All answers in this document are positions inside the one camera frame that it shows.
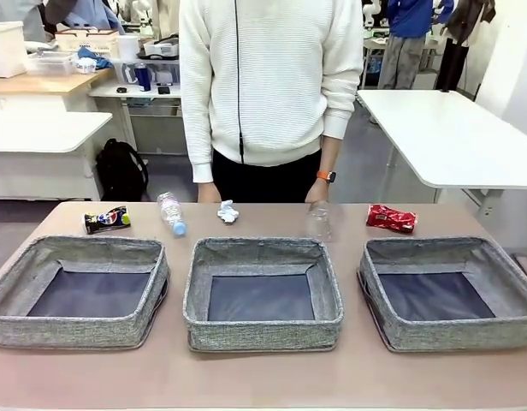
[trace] blue bottle cap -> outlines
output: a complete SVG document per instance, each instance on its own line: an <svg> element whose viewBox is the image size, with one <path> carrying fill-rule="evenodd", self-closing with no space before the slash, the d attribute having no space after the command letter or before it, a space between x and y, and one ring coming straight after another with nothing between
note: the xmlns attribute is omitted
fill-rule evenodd
<svg viewBox="0 0 527 411"><path fill-rule="evenodd" d="M187 226L183 221L179 221L172 227L172 231L176 236L183 237L187 233Z"/></svg>

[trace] crushed plastic bottle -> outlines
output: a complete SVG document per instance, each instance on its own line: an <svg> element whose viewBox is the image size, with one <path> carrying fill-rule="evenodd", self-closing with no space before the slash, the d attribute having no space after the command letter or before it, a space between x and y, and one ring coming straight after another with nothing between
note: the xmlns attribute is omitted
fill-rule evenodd
<svg viewBox="0 0 527 411"><path fill-rule="evenodd" d="M176 237L183 237L187 233L187 226L181 212L180 201L171 193L163 193L157 197L161 218L170 226Z"/></svg>
<svg viewBox="0 0 527 411"><path fill-rule="evenodd" d="M330 204L326 201L317 201L309 207L307 234L319 241L332 241Z"/></svg>

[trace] sweater cuff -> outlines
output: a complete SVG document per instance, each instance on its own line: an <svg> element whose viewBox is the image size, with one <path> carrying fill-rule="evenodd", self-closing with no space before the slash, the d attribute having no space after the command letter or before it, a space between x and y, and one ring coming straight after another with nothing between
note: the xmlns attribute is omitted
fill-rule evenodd
<svg viewBox="0 0 527 411"><path fill-rule="evenodd" d="M324 116L324 131L323 135L332 137L334 139L343 140L346 134L347 124L349 120L345 120L336 116Z"/></svg>
<svg viewBox="0 0 527 411"><path fill-rule="evenodd" d="M205 183L213 182L212 178L212 166L210 163L205 164L192 164L193 167L193 182Z"/></svg>

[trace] blue can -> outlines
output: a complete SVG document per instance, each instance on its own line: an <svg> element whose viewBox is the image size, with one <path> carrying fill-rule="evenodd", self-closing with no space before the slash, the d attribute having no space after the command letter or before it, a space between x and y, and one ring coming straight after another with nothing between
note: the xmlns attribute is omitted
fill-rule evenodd
<svg viewBox="0 0 527 411"><path fill-rule="evenodd" d="M136 74L140 91L149 92L151 90L151 76L147 66L143 63L136 64L134 66L134 73Z"/></svg>

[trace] smartwatch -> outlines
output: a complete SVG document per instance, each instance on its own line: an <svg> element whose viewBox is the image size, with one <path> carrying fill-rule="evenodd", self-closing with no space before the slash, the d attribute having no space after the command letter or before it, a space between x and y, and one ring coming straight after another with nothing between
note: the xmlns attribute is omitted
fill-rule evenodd
<svg viewBox="0 0 527 411"><path fill-rule="evenodd" d="M331 184L335 182L336 174L333 171L331 173L328 173L327 171L319 171L317 173L317 178L320 178L326 181L328 184Z"/></svg>

